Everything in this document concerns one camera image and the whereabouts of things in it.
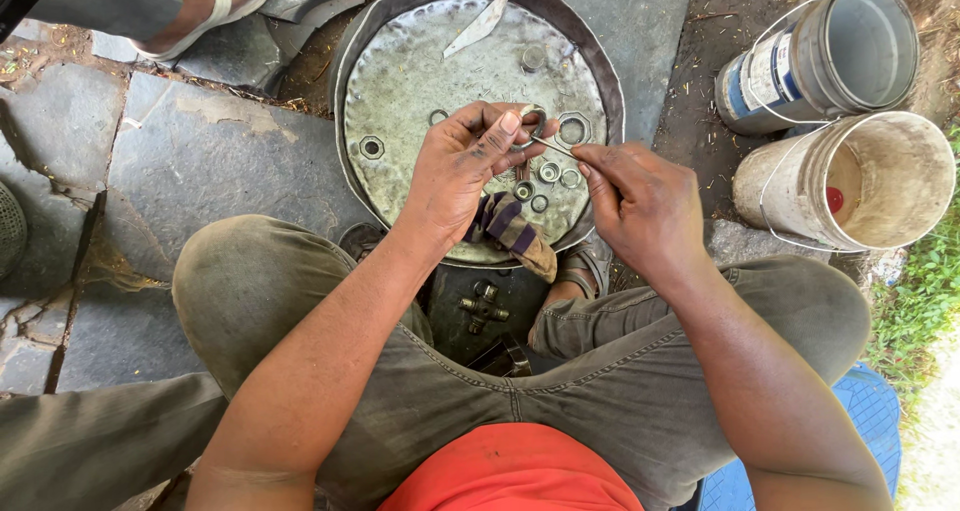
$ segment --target white sandal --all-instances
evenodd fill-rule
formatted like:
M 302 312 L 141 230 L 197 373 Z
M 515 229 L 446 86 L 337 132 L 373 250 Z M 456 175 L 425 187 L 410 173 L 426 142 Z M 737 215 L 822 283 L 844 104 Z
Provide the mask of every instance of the white sandal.
M 214 0 L 213 11 L 210 12 L 210 17 L 207 18 L 205 22 L 199 24 L 197 28 L 190 31 L 190 33 L 184 38 L 180 39 L 179 42 L 174 44 L 174 46 L 169 50 L 162 51 L 160 53 L 150 53 L 149 51 L 143 51 L 137 48 L 136 51 L 138 51 L 141 56 L 152 62 L 167 62 L 173 60 L 179 57 L 180 54 L 193 45 L 193 43 L 196 42 L 197 39 L 199 39 L 204 33 L 217 26 L 235 22 L 240 18 L 253 13 L 266 1 L 267 0 L 249 0 L 237 7 L 236 11 L 231 14 L 231 7 L 234 4 L 234 0 Z

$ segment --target orange shirt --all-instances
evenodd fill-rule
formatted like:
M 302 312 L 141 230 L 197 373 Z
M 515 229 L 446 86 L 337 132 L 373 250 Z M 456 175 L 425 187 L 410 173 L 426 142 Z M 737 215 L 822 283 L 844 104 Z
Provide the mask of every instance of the orange shirt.
M 643 511 L 586 445 L 543 424 L 474 428 L 426 459 L 378 511 Z

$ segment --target paint can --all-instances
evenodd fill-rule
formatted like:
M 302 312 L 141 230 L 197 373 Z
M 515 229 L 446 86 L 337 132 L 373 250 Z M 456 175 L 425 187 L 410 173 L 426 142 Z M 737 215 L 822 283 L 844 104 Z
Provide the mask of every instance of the paint can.
M 733 202 L 763 230 L 844 252 L 883 251 L 930 232 L 955 186 L 954 152 L 940 128 L 885 111 L 755 149 L 733 177 Z
M 920 39 L 904 0 L 808 3 L 796 23 L 761 36 L 717 76 L 717 110 L 734 132 L 883 112 L 913 88 Z

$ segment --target left hand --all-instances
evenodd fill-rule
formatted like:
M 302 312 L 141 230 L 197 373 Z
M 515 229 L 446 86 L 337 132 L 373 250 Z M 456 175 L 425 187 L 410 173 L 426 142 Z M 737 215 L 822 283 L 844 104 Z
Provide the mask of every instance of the left hand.
M 393 229 L 424 236 L 445 255 L 463 239 L 474 220 L 483 186 L 496 174 L 541 155 L 546 147 L 534 144 L 520 152 L 538 122 L 536 114 L 523 119 L 524 104 L 477 100 L 427 130 L 414 165 L 406 203 Z M 542 138 L 552 137 L 560 122 L 551 119 Z

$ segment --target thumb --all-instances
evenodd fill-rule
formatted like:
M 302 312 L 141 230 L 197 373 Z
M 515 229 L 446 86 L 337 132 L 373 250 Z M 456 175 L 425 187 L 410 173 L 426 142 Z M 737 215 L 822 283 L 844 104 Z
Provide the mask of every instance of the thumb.
M 577 167 L 586 178 L 586 187 L 593 202 L 593 215 L 597 226 L 601 229 L 611 227 L 614 222 L 620 220 L 620 198 L 617 189 L 603 173 L 586 162 L 580 162 Z
M 486 129 L 480 139 L 466 148 L 466 152 L 477 161 L 479 168 L 489 169 L 510 151 L 510 146 L 514 145 L 520 131 L 520 114 L 507 110 Z

